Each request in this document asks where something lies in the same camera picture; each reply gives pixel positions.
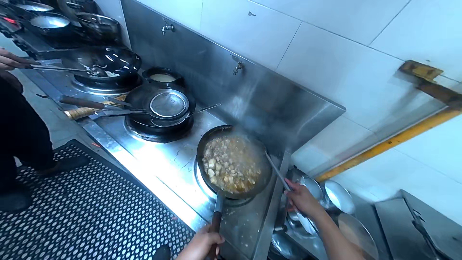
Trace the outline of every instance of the sauce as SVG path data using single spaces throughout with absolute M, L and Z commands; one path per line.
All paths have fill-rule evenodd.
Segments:
M 149 77 L 159 82 L 172 82 L 176 80 L 174 77 L 167 75 L 167 74 L 154 74 Z

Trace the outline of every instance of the stainless steel stovetop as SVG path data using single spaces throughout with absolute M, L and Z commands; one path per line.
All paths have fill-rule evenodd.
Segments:
M 42 63 L 59 66 L 60 60 Z M 22 71 L 63 110 L 76 108 L 58 102 L 64 94 L 103 101 L 102 95 L 75 88 L 71 83 L 72 74 Z M 200 138 L 225 122 L 208 112 L 199 113 L 194 115 L 190 133 L 169 143 L 139 138 L 127 129 L 124 117 L 91 116 L 79 124 L 193 230 L 211 221 L 216 195 L 201 178 L 195 156 Z M 227 241 L 223 254 L 231 259 L 266 259 L 282 192 L 282 187 L 275 183 L 273 175 L 267 188 L 254 198 L 225 202 L 220 231 Z

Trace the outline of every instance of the water faucet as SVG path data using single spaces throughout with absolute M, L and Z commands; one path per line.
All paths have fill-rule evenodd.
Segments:
M 169 25 L 167 21 L 165 21 L 165 25 L 162 27 L 162 35 L 165 35 L 166 31 L 175 32 L 175 27 L 173 25 Z

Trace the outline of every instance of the floor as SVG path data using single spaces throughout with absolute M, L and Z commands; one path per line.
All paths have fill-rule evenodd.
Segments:
M 27 57 L 27 54 L 19 49 L 11 39 L 6 38 L 0 33 L 0 47 L 7 49 L 13 54 L 21 57 Z M 11 71 L 19 81 L 23 84 L 24 93 L 27 101 L 39 114 L 50 131 L 51 142 L 53 148 L 60 147 L 69 140 L 76 139 L 86 145 L 100 156 L 122 168 L 107 152 L 94 145 L 94 141 L 87 135 L 86 131 L 81 128 L 75 121 L 70 120 L 58 107 L 58 105 L 50 100 L 44 99 L 39 95 L 46 95 L 40 88 L 37 87 L 29 78 L 27 78 L 19 69 Z

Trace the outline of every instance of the yellow wooden beam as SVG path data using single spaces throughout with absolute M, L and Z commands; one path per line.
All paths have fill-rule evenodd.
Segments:
M 405 142 L 419 134 L 432 129 L 435 126 L 438 126 L 462 113 L 461 110 L 447 107 L 446 109 L 436 113 L 433 116 L 422 120 L 421 122 L 415 124 L 414 126 L 404 130 L 403 132 L 397 134 L 394 137 L 391 137 L 380 144 L 372 147 L 371 149 L 361 153 L 358 156 L 340 164 L 339 166 L 334 167 L 333 169 L 321 174 L 320 176 L 316 177 L 316 180 L 321 182 L 327 179 L 330 179 L 368 159 L 383 153 L 384 151 L 391 149 L 398 144 Z

